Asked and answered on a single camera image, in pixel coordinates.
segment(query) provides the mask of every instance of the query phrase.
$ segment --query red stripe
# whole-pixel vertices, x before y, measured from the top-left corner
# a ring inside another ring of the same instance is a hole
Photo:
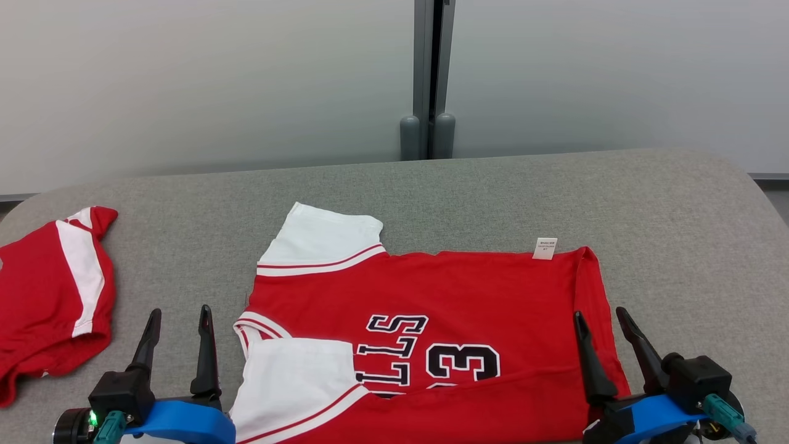
[[[348,389],[347,392],[343,393],[341,397],[337,398],[336,401],[332,402],[326,408],[324,408],[320,412],[317,412],[315,415],[307,416],[306,418],[304,418],[301,421],[298,421],[296,423],[292,423],[290,425],[286,425],[285,427],[280,427],[280,428],[272,430],[272,431],[267,431],[266,433],[262,433],[260,435],[254,436],[252,438],[245,439],[244,441],[239,441],[236,444],[247,444],[247,443],[255,441],[257,439],[265,438],[268,435],[273,435],[275,433],[279,433],[280,431],[284,431],[284,430],[287,430],[289,428],[296,427],[297,425],[303,424],[303,423],[305,423],[305,422],[307,422],[307,421],[309,421],[309,420],[311,420],[311,419],[313,419],[313,418],[315,418],[317,416],[323,415],[328,409],[330,409],[330,408],[334,407],[335,405],[337,405],[337,403],[339,403],[340,401],[345,399],[345,397],[347,397],[351,392],[353,392],[359,386],[361,386],[361,384],[356,384],[355,386],[351,387],[350,389]]]
[[[367,253],[368,251],[372,250],[373,248],[378,248],[379,246],[383,247],[380,243],[378,245],[373,245],[369,248],[365,248],[364,250],[354,254],[350,258],[342,259],[341,261],[331,262],[328,264],[311,264],[311,265],[258,265],[257,268],[259,269],[311,269],[316,267],[328,267],[332,265],[339,265],[343,262],[348,262],[349,260],[359,256],[360,254]]]
[[[281,336],[279,336],[279,333],[277,333],[277,330],[272,329],[271,327],[269,327],[268,325],[266,325],[266,324],[264,324],[264,323],[262,323],[260,321],[256,321],[255,319],[250,319],[250,318],[241,318],[241,319],[237,320],[236,322],[241,322],[241,321],[253,322],[253,323],[255,323],[257,325],[260,325],[261,327],[265,328],[266,330],[270,330],[275,336],[281,338]]]

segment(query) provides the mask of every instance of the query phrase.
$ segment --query red fabric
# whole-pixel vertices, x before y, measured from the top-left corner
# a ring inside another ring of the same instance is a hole
[[[357,378],[362,372],[366,388],[407,393],[390,400],[364,397],[340,417],[289,442],[580,439],[588,424],[573,326],[576,310],[584,314],[620,396],[630,394],[599,265],[588,247],[549,261],[533,259],[531,253],[378,254],[331,273],[258,276],[247,309],[273,321],[276,326],[269,330],[281,327],[292,337],[350,342],[357,352]],[[386,317],[376,324],[386,327],[398,315],[427,320],[416,333],[407,331],[415,327],[408,322],[390,332],[369,328],[375,316]],[[411,340],[408,357],[380,352],[407,349]],[[453,368],[452,356],[439,356],[448,374],[436,377],[436,356],[430,356],[447,344],[495,350],[499,376],[491,375],[491,365],[484,368],[483,359],[467,360],[464,369]],[[408,378],[400,383],[367,379],[403,370]]]
[[[0,247],[0,407],[13,403],[18,376],[67,374],[110,343],[115,285],[99,241],[118,212],[91,207],[84,213],[92,228],[87,221],[56,220]],[[86,280],[100,282],[94,287],[100,292],[81,294],[77,281]],[[78,325],[86,297],[95,309]]]

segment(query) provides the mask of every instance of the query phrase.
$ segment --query gray table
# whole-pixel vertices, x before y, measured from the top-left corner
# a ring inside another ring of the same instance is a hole
[[[120,212],[104,240],[117,268],[114,338],[73,374],[24,383],[0,412],[2,441],[45,442],[60,412],[129,362],[155,307],[155,393],[188,392],[208,303],[229,408],[244,364],[231,325],[294,201],[377,217],[393,254],[532,250],[538,236],[558,237],[559,250],[590,245],[611,305],[626,306],[659,352],[711,356],[734,374],[760,442],[789,439],[789,229],[738,168],[665,149],[119,179],[35,196],[0,223],[0,244],[84,206]],[[616,334],[638,391],[636,359]]]

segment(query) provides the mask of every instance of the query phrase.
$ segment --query gray partition leg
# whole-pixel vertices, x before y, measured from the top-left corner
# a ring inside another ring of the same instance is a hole
[[[454,116],[442,113],[436,117],[433,127],[432,159],[451,159],[454,144]]]
[[[400,160],[419,160],[421,132],[419,119],[408,115],[400,119]]]

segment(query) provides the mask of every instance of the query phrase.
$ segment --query floor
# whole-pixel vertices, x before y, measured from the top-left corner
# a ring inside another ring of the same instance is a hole
[[[767,189],[765,194],[783,217],[783,221],[789,225],[789,189]],[[0,202],[0,220],[15,206],[17,206],[16,202]]]

